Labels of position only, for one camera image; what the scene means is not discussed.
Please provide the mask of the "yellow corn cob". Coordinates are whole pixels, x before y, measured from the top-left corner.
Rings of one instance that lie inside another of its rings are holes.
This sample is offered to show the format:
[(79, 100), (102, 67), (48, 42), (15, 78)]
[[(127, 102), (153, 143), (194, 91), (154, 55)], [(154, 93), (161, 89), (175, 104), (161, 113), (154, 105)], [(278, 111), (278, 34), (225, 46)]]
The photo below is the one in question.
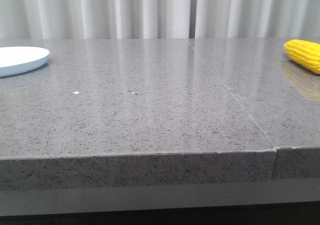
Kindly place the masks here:
[(292, 39), (287, 41), (283, 48), (286, 54), (297, 64), (320, 74), (320, 44), (312, 41)]

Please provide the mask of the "white curtain panel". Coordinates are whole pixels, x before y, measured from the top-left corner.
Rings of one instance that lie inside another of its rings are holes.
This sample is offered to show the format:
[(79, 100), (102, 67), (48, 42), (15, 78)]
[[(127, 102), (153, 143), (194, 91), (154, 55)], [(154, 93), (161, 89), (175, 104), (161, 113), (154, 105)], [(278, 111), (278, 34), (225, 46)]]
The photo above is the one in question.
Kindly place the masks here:
[(193, 1), (0, 0), (0, 37), (186, 39)]
[(190, 38), (319, 35), (320, 0), (191, 0)]

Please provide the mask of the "light blue round plate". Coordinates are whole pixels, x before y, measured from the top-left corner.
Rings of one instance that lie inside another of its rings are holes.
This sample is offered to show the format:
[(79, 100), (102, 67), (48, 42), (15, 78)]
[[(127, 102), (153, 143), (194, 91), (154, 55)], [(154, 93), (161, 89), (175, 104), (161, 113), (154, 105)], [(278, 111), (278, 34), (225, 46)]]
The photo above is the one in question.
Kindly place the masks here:
[(8, 46), (0, 48), (0, 77), (18, 75), (43, 66), (50, 51), (34, 46)]

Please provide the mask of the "white curtain right panel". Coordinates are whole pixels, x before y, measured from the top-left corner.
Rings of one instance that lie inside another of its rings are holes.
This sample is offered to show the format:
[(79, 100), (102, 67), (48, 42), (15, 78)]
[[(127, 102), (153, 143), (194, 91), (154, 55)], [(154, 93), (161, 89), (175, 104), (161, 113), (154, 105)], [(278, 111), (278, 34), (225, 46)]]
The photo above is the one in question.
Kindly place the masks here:
[(320, 0), (191, 0), (190, 38), (319, 35)]

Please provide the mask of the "white curtain left panel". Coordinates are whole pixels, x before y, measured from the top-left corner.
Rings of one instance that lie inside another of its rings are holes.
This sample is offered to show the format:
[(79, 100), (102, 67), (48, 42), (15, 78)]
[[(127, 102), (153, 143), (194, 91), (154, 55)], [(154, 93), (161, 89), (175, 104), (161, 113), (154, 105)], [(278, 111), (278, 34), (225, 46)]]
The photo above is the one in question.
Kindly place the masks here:
[(0, 0), (0, 37), (186, 39), (193, 1)]

